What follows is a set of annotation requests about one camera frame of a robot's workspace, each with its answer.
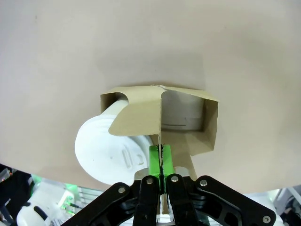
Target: cardboard flap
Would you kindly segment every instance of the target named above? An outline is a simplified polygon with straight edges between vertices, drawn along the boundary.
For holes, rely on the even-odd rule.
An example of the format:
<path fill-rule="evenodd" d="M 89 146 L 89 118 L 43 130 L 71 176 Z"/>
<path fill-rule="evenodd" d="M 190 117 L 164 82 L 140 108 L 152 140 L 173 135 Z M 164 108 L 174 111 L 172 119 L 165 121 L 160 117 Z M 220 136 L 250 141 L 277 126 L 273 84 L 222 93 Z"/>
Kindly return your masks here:
<path fill-rule="evenodd" d="M 161 95 L 159 86 L 117 87 L 109 93 L 122 93 L 129 101 L 116 117 L 109 133 L 116 136 L 160 134 Z"/>
<path fill-rule="evenodd" d="M 176 87 L 165 87 L 165 88 L 168 90 L 186 93 L 186 94 L 194 95 L 194 96 L 201 97 L 201 98 L 204 98 L 207 100 L 213 100 L 213 101 L 218 102 L 218 100 L 216 98 L 212 97 L 206 91 L 203 91 L 203 90 L 184 89 L 184 88 L 176 88 Z"/>

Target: cardboard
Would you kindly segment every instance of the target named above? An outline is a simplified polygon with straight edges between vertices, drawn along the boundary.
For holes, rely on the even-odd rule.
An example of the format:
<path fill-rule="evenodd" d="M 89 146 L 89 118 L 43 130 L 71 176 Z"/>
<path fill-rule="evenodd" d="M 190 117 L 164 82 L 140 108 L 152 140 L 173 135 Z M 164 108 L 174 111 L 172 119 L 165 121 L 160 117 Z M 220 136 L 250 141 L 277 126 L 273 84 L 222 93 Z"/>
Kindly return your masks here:
<path fill-rule="evenodd" d="M 203 98 L 203 126 L 200 131 L 161 130 L 162 95 L 165 92 L 181 92 Z M 114 103 L 120 93 L 129 100 L 116 117 L 109 133 L 116 136 L 150 135 L 154 144 L 170 144 L 174 166 L 183 166 L 197 179 L 191 155 L 214 150 L 218 100 L 203 90 L 182 89 L 164 86 L 117 87 L 101 95 L 101 113 Z"/>

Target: white plastic part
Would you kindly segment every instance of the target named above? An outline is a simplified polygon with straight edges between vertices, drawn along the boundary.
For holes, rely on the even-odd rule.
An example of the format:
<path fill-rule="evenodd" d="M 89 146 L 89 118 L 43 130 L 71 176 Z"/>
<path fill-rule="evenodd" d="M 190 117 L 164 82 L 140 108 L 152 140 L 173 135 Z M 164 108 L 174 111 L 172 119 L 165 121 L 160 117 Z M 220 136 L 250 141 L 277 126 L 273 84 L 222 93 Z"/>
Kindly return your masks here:
<path fill-rule="evenodd" d="M 116 115 L 128 105 L 121 99 L 101 115 L 86 121 L 75 140 L 75 154 L 82 168 L 92 177 L 113 185 L 131 185 L 137 171 L 148 167 L 149 136 L 114 136 L 108 130 Z"/>
<path fill-rule="evenodd" d="M 10 177 L 10 171 L 5 168 L 2 172 L 0 172 L 0 182 L 6 180 Z"/>
<path fill-rule="evenodd" d="M 48 226 L 51 220 L 62 211 L 61 205 L 68 200 L 74 200 L 74 194 L 65 190 L 63 183 L 43 179 L 31 198 L 28 200 L 29 206 L 23 206 L 17 215 L 18 226 Z M 34 210 L 39 207 L 45 212 L 47 218 L 43 218 Z"/>
<path fill-rule="evenodd" d="M 200 130 L 203 123 L 204 99 L 168 90 L 162 94 L 162 128 Z"/>

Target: green light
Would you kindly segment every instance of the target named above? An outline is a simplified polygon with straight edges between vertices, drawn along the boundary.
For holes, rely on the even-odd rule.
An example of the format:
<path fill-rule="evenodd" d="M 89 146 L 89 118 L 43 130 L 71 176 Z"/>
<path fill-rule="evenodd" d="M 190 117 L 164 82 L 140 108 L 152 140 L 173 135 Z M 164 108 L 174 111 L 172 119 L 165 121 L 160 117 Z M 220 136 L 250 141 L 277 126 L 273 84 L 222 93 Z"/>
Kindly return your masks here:
<path fill-rule="evenodd" d="M 67 190 L 77 190 L 77 185 L 65 184 Z"/>
<path fill-rule="evenodd" d="M 32 174 L 32 180 L 37 185 L 37 184 L 39 184 L 42 181 L 42 177 L 39 177 L 37 175 Z"/>

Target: cardboard box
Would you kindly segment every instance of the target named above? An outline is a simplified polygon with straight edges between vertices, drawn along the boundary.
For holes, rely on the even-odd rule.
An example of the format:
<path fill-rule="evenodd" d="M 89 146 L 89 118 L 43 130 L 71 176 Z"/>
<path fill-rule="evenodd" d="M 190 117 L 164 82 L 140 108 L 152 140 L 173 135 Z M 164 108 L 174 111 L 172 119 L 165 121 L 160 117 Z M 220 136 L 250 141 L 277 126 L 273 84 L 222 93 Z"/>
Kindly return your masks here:
<path fill-rule="evenodd" d="M 204 99 L 203 126 L 200 131 L 161 130 L 161 97 L 165 92 L 181 92 Z M 183 166 L 197 179 L 191 155 L 212 151 L 215 145 L 218 100 L 203 90 L 164 86 L 117 87 L 101 95 L 101 113 L 124 94 L 129 105 L 116 117 L 109 133 L 116 136 L 150 135 L 154 144 L 170 144 L 174 166 Z"/>

